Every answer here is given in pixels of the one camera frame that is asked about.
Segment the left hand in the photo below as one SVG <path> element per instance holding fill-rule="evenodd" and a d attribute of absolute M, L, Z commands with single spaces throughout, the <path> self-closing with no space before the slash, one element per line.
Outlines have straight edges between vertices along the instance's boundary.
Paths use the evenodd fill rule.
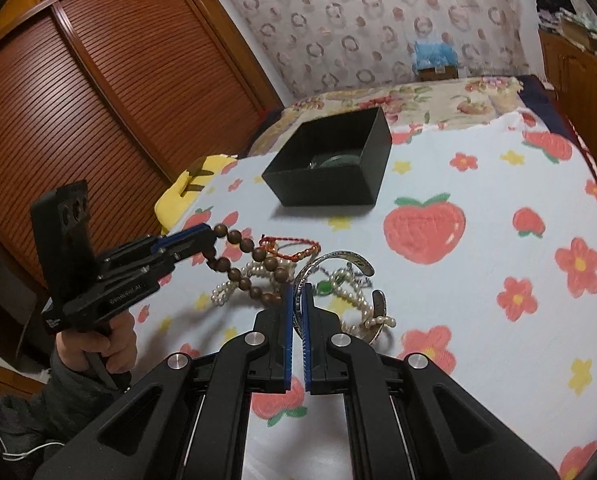
<path fill-rule="evenodd" d="M 74 372 L 89 370 L 89 353 L 100 353 L 106 359 L 108 373 L 129 372 L 136 364 L 138 349 L 135 319 L 124 311 L 110 321 L 108 336 L 97 332 L 80 333 L 64 330 L 56 335 L 56 352 L 61 362 Z"/>

